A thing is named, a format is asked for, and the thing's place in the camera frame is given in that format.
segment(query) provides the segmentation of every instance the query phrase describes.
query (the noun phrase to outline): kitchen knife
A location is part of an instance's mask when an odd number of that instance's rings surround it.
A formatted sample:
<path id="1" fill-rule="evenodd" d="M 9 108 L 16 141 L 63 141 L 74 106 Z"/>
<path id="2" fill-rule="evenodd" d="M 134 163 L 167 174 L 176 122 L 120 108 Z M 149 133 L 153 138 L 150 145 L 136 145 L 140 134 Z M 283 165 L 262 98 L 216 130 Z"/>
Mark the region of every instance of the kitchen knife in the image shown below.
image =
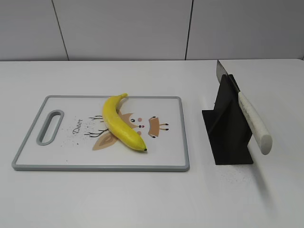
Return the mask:
<path id="1" fill-rule="evenodd" d="M 247 123 L 252 131 L 254 138 L 256 139 L 256 142 L 262 154 L 264 155 L 269 154 L 272 147 L 272 137 L 270 133 L 268 132 L 265 124 L 263 123 L 261 117 L 255 110 L 255 108 L 248 101 L 245 95 L 240 91 L 234 79 L 231 76 L 229 76 L 225 68 L 218 61 L 217 62 L 218 82 L 221 81 L 223 76 L 227 76 L 228 79 L 231 81 L 232 85 L 234 86 L 238 96 L 238 104 L 243 112 L 243 115 L 247 120 Z"/>

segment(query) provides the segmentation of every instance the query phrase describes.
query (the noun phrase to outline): knife handle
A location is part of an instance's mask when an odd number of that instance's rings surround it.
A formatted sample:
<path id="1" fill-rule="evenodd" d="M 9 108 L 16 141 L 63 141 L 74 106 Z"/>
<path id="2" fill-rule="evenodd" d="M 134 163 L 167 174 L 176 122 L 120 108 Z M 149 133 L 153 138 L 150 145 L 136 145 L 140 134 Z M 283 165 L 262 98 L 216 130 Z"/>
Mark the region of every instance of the knife handle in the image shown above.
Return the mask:
<path id="1" fill-rule="evenodd" d="M 238 93 L 238 104 L 247 120 L 247 123 L 262 154 L 269 154 L 272 147 L 272 137 L 266 129 L 261 117 L 242 92 Z"/>

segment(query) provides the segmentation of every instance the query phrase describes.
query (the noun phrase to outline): panel seam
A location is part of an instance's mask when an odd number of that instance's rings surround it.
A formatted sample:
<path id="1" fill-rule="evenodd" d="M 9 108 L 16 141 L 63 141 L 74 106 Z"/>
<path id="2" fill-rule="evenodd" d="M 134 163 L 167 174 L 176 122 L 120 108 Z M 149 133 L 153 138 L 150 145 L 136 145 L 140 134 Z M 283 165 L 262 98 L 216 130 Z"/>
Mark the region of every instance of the panel seam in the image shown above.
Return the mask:
<path id="1" fill-rule="evenodd" d="M 58 27 L 59 27 L 59 31 L 60 31 L 60 35 L 61 35 L 61 39 L 62 39 L 62 43 L 63 43 L 63 47 L 65 48 L 66 57 L 67 57 L 67 60 L 68 60 L 68 61 L 70 61 L 70 58 L 68 57 L 68 53 L 67 53 L 67 49 L 66 49 L 66 48 L 67 48 L 67 47 L 66 47 L 66 43 L 65 43 L 65 40 L 63 39 L 63 35 L 62 35 L 61 27 L 60 27 L 60 24 L 59 24 L 59 20 L 58 20 L 57 12 L 56 12 L 56 9 L 55 9 L 55 5 L 54 5 L 53 0 L 51 0 L 51 2 L 52 2 L 53 9 L 54 9 L 54 12 L 55 12 L 55 16 L 56 16 L 57 24 L 58 24 Z"/>
<path id="2" fill-rule="evenodd" d="M 190 11 L 190 20 L 189 20 L 189 27 L 188 27 L 188 36 L 187 36 L 187 45 L 186 45 L 186 53 L 185 53 L 185 60 L 187 60 L 187 52 L 188 52 L 188 43 L 189 43 L 189 36 L 190 36 L 190 28 L 191 28 L 191 21 L 192 21 L 192 12 L 193 12 L 193 3 L 191 3 L 191 11 Z"/>

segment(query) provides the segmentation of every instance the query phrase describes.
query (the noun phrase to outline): black knife stand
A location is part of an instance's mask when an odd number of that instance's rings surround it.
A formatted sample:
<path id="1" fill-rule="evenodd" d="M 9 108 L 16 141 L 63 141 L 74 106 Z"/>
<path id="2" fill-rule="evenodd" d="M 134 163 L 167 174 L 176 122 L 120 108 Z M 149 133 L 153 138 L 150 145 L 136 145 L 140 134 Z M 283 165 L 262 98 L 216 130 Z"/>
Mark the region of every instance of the black knife stand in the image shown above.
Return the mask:
<path id="1" fill-rule="evenodd" d="M 232 75 L 223 75 L 214 109 L 202 111 L 217 165 L 253 164 L 247 148 L 252 132 L 238 105 L 236 87 Z"/>

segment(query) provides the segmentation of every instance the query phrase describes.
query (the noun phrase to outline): deer antler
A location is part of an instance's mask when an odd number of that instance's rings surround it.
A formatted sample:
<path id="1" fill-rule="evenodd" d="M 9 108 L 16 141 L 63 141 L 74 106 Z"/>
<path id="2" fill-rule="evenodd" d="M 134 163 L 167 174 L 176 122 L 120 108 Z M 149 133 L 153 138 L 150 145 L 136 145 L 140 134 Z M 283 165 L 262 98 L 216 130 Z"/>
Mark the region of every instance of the deer antler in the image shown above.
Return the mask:
<path id="1" fill-rule="evenodd" d="M 85 135 L 88 135 L 89 137 L 91 138 L 96 138 L 96 137 L 99 137 L 100 135 L 102 135 L 103 133 L 107 132 L 109 129 L 105 129 L 105 130 L 98 130 L 100 131 L 100 133 L 92 133 L 92 132 L 88 132 L 87 134 Z"/>
<path id="2" fill-rule="evenodd" d="M 89 117 L 89 119 L 92 120 L 103 120 L 103 116 L 102 115 L 96 115 L 95 117 Z"/>

